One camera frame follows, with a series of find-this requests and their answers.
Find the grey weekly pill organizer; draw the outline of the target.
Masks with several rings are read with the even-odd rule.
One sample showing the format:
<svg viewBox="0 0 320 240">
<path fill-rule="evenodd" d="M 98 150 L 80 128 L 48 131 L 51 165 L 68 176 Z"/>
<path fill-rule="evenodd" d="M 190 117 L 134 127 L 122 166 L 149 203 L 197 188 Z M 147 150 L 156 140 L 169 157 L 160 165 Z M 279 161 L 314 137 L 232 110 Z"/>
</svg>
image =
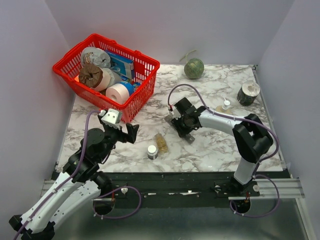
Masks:
<svg viewBox="0 0 320 240">
<path fill-rule="evenodd" d="M 174 124 L 172 123 L 172 116 L 171 115 L 167 115 L 164 120 L 177 132 L 178 130 L 176 129 L 176 127 L 174 126 Z M 185 140 L 188 144 L 192 144 L 195 141 L 195 138 L 188 133 L 185 136 L 179 136 L 181 139 Z"/>
</svg>

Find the grey bottle white cap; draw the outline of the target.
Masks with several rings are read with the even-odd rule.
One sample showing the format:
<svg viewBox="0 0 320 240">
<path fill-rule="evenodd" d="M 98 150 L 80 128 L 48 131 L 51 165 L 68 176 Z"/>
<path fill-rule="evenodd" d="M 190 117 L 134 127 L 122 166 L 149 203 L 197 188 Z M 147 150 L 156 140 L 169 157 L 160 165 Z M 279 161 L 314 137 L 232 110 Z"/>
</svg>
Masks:
<svg viewBox="0 0 320 240">
<path fill-rule="evenodd" d="M 155 160 L 158 157 L 158 148 L 155 145 L 149 145 L 147 148 L 147 156 L 150 160 Z"/>
</svg>

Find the clear bottle of yellow pills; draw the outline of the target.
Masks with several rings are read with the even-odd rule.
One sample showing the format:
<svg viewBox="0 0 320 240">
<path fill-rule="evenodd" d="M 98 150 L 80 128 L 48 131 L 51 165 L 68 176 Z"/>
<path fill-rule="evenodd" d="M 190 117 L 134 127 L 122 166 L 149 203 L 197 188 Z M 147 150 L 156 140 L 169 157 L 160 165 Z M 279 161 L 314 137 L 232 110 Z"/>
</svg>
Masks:
<svg viewBox="0 0 320 240">
<path fill-rule="evenodd" d="M 169 147 L 164 136 L 161 133 L 157 133 L 155 136 L 155 142 L 158 148 L 158 152 L 160 155 L 167 154 L 169 152 Z"/>
</svg>

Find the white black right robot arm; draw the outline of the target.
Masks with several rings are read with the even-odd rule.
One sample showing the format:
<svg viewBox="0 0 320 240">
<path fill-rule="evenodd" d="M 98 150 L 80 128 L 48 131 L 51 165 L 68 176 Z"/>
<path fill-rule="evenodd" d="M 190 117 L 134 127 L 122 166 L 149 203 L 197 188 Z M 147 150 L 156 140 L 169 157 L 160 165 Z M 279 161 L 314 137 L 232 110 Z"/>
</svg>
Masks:
<svg viewBox="0 0 320 240">
<path fill-rule="evenodd" d="M 227 189 L 236 196 L 241 196 L 248 190 L 248 184 L 261 161 L 276 139 L 270 129 L 261 122 L 255 114 L 234 116 L 209 109 L 206 105 L 195 107 L 187 98 L 182 98 L 168 107 L 169 124 L 181 139 L 191 143 L 191 132 L 200 128 L 221 131 L 234 137 L 240 162 Z"/>
</svg>

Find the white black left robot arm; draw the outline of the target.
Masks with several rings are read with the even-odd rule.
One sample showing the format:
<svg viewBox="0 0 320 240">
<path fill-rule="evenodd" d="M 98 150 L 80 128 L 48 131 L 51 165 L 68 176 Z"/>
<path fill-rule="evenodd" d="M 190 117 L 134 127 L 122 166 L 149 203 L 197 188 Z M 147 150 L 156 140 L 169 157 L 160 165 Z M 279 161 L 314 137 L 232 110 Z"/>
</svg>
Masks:
<svg viewBox="0 0 320 240">
<path fill-rule="evenodd" d="M 121 126 L 103 122 L 103 129 L 85 129 L 80 149 L 64 165 L 52 186 L 41 199 L 22 215 L 14 215 L 9 224 L 16 231 L 14 239 L 51 240 L 63 218 L 95 198 L 113 197 L 122 187 L 99 170 L 117 142 L 135 143 L 139 125 Z"/>
</svg>

